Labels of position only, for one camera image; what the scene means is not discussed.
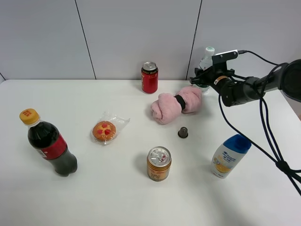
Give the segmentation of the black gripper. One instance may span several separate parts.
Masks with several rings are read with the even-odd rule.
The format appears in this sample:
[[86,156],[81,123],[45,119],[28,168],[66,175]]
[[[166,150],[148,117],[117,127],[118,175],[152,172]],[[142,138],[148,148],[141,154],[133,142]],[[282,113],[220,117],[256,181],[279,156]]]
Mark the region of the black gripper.
[[246,83],[233,81],[229,77],[222,75],[215,78],[214,67],[207,69],[195,68],[195,77],[190,77],[190,83],[197,86],[211,86],[222,98],[225,106],[242,105],[249,102],[249,97],[245,93]]

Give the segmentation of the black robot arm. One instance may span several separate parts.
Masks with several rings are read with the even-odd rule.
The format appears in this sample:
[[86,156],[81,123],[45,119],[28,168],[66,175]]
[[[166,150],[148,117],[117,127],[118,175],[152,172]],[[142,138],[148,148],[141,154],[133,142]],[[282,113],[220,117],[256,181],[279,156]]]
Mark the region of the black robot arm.
[[282,63],[275,71],[262,78],[246,77],[235,81],[235,71],[227,68],[227,63],[214,63],[206,70],[195,68],[191,84],[208,85],[221,97],[225,106],[242,105],[259,100],[266,92],[282,90],[289,98],[301,100],[301,61]]

